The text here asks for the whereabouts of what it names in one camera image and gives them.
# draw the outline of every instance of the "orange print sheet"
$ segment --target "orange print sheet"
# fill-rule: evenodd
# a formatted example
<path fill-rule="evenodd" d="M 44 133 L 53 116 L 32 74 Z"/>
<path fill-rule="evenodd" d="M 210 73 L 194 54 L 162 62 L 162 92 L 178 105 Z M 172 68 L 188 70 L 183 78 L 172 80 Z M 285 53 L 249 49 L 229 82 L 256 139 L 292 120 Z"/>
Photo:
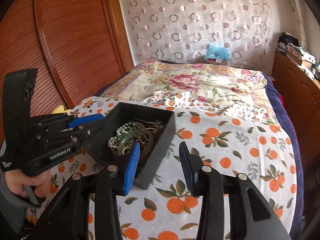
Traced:
<path fill-rule="evenodd" d="M 106 115 L 119 102 L 143 105 L 132 101 L 90 97 L 76 106 L 71 114 Z M 205 165 L 215 168 L 221 174 L 247 174 L 287 231 L 290 231 L 297 179 L 291 140 L 281 127 L 237 117 L 212 115 L 207 111 L 148 106 L 174 111 L 176 134 L 148 190 L 133 186 L 126 197 L 117 196 L 124 239 L 196 238 L 202 198 L 192 197 L 187 190 L 178 152 L 182 141 L 187 143 L 191 154 L 200 156 Z M 52 168 L 51 193 L 42 208 L 28 210 L 28 219 L 36 223 L 44 208 L 74 172 L 81 172 L 86 176 L 97 173 L 100 169 L 101 166 L 85 152 Z M 228 195 L 224 199 L 224 232 L 225 239 L 228 239 Z M 93 240 L 94 195 L 90 197 L 89 206 L 89 239 Z"/>

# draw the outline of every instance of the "yellow object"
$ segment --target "yellow object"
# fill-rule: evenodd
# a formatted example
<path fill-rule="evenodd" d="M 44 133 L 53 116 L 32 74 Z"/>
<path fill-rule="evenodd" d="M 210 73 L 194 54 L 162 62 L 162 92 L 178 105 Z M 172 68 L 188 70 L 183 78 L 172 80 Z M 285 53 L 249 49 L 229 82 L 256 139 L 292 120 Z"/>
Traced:
<path fill-rule="evenodd" d="M 69 114 L 71 112 L 71 109 L 66 109 L 64 110 L 63 105 L 60 105 L 58 107 L 56 107 L 51 114 L 61 114 L 61 113 L 67 113 Z"/>

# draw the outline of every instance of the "wall covering with circle pattern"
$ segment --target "wall covering with circle pattern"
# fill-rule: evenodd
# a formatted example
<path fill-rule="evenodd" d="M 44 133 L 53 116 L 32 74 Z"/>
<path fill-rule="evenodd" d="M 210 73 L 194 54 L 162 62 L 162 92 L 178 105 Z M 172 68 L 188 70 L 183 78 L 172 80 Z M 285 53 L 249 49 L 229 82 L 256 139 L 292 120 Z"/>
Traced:
<path fill-rule="evenodd" d="M 204 61 L 209 44 L 229 65 L 263 69 L 271 27 L 267 0 L 120 0 L 135 63 Z"/>

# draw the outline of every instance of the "floral blanket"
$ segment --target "floral blanket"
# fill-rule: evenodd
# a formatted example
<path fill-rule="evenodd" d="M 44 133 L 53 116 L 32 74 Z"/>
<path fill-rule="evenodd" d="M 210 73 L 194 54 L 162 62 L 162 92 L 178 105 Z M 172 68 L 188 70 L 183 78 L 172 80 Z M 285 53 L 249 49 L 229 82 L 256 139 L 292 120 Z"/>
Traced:
<path fill-rule="evenodd" d="M 296 202 L 296 168 L 289 136 L 277 125 L 268 125 L 239 117 L 213 114 L 210 109 L 150 105 L 110 98 L 90 97 L 70 114 L 107 115 L 117 103 L 148 105 L 174 111 L 176 134 L 167 157 L 159 166 L 148 190 L 133 186 L 126 197 L 117 196 L 121 232 L 124 239 L 192 239 L 197 235 L 202 198 L 190 195 L 179 159 L 179 144 L 187 143 L 191 154 L 221 174 L 246 173 L 290 231 Z M 74 173 L 84 176 L 99 172 L 101 166 L 86 152 L 51 169 L 51 194 L 39 210 L 28 210 L 28 219 L 36 223 L 44 208 L 65 181 Z M 94 200 L 89 204 L 89 239 L 95 239 Z M 230 239 L 228 195 L 225 200 L 224 239 Z"/>
<path fill-rule="evenodd" d="M 276 115 L 264 89 L 267 80 L 260 71 L 210 64 L 166 64 L 149 60 L 137 65 L 101 97 L 143 101 L 154 92 L 190 92 L 188 100 L 228 108 L 234 103 L 266 108 L 270 123 Z"/>

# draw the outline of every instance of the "metal screw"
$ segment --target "metal screw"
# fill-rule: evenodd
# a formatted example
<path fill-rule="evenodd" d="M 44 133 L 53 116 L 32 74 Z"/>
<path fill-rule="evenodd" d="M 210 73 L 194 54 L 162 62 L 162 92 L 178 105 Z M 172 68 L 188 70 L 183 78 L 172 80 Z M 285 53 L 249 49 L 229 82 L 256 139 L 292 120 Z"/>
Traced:
<path fill-rule="evenodd" d="M 73 180 L 78 180 L 78 179 L 80 179 L 81 178 L 81 174 L 80 173 L 74 173 L 73 175 L 72 175 L 72 179 Z"/>
<path fill-rule="evenodd" d="M 240 173 L 240 174 L 238 175 L 238 177 L 239 177 L 239 179 L 241 179 L 241 180 L 246 180 L 246 179 L 247 179 L 247 175 L 245 175 L 244 173 Z"/>
<path fill-rule="evenodd" d="M 211 167 L 210 167 L 210 166 L 203 166 L 203 167 L 202 167 L 202 170 L 203 170 L 204 172 L 210 172 L 210 171 L 211 171 Z"/>
<path fill-rule="evenodd" d="M 115 166 L 115 165 L 109 165 L 108 166 L 108 171 L 110 171 L 110 172 L 116 171 L 117 169 L 118 169 L 118 167 Z"/>

